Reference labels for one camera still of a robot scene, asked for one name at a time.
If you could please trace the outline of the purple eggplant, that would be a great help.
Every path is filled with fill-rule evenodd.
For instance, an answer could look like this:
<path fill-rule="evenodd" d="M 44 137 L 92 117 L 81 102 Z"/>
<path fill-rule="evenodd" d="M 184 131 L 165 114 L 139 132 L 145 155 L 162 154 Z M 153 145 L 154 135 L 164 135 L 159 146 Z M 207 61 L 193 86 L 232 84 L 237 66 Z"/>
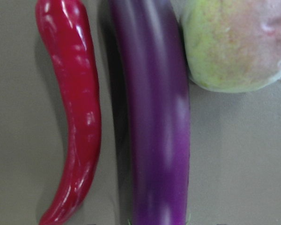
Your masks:
<path fill-rule="evenodd" d="M 134 225 L 184 225 L 190 101 L 168 0 L 109 1 L 126 80 Z"/>

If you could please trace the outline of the green pink peach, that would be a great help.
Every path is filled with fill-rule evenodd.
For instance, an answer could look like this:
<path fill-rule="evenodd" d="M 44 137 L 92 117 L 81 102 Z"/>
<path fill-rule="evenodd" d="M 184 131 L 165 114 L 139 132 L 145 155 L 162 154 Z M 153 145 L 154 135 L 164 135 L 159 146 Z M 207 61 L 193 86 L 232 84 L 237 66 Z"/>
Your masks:
<path fill-rule="evenodd" d="M 189 0 L 181 22 L 198 86 L 241 93 L 281 78 L 281 0 Z"/>

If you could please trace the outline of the red chili pepper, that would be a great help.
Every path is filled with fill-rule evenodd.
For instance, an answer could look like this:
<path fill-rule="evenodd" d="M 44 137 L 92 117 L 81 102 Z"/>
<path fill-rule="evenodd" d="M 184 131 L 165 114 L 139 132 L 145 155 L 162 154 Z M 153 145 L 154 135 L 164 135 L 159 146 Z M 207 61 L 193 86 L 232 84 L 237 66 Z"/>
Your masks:
<path fill-rule="evenodd" d="M 91 187 L 101 148 L 99 82 L 89 18 L 79 0 L 39 0 L 36 22 L 57 77 L 68 126 L 67 157 L 55 197 L 40 219 L 62 225 Z"/>

